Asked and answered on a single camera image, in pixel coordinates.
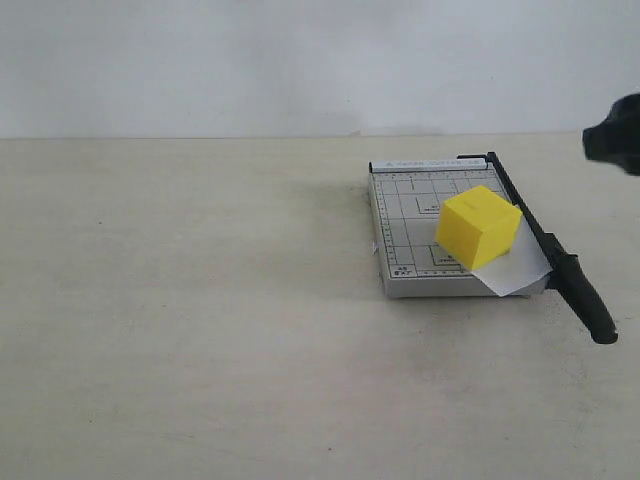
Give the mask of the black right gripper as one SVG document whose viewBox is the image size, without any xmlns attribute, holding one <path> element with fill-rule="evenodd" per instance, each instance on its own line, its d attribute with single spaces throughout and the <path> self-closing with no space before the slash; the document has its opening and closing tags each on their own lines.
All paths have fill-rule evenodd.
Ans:
<svg viewBox="0 0 640 480">
<path fill-rule="evenodd" d="M 582 146 L 589 161 L 639 174 L 639 93 L 616 100 L 607 116 L 582 132 Z"/>
</svg>

